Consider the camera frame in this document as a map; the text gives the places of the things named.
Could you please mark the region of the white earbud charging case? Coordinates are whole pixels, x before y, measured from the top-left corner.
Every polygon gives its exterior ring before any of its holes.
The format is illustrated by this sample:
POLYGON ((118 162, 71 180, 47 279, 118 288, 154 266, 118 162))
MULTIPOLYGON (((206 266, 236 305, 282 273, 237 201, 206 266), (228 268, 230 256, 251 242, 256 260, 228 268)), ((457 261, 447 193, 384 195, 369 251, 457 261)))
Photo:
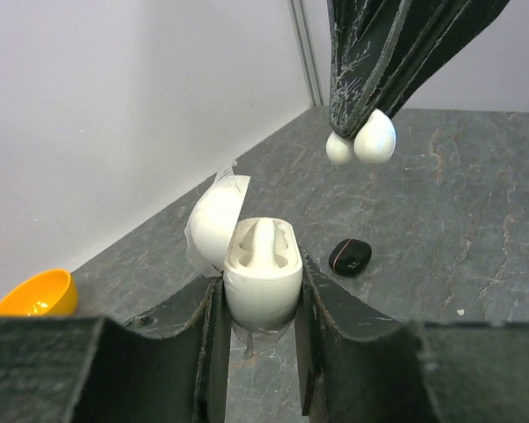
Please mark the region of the white earbud charging case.
POLYGON ((188 262, 221 277, 235 335, 246 354, 276 343, 294 319, 302 289, 302 256, 283 219, 241 219, 250 177, 228 165, 190 213, 184 229, 188 262))

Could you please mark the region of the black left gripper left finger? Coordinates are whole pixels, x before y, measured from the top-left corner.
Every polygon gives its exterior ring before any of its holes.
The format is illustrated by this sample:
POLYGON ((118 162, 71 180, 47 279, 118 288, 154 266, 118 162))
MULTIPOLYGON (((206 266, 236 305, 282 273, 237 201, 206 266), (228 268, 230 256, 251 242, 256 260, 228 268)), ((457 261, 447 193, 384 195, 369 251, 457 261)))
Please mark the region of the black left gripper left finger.
POLYGON ((126 323, 1 317, 0 422, 221 422, 230 328, 204 277, 126 323))

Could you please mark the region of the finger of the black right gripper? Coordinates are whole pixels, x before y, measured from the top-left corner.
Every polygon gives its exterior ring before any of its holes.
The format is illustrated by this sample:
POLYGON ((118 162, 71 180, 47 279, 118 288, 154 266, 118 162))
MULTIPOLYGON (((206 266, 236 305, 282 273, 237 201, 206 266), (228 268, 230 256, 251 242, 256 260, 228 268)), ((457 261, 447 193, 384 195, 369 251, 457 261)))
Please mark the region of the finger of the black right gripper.
POLYGON ((378 57, 361 94, 361 117, 393 117, 410 97, 504 10, 506 1, 389 1, 367 38, 378 57))
POLYGON ((330 1, 332 37, 330 125, 356 135, 368 100, 387 68, 412 7, 411 1, 330 1))

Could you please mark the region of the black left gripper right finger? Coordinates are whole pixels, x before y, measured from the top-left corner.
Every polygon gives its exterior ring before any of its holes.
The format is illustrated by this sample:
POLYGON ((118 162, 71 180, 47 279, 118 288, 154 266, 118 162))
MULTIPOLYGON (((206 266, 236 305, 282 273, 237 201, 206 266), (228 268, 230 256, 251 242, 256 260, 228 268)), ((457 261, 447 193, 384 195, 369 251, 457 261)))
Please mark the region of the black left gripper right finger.
POLYGON ((294 328, 312 422, 529 422, 529 323, 402 323, 303 254, 294 328))

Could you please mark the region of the orange plastic bowl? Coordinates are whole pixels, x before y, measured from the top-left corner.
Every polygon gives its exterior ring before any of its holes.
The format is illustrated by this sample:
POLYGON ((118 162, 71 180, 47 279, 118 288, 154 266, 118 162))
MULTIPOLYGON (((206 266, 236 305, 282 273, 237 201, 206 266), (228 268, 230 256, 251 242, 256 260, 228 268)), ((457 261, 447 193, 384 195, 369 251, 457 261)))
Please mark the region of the orange plastic bowl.
POLYGON ((72 315, 78 289, 72 274, 51 269, 27 279, 0 300, 0 316, 72 315))

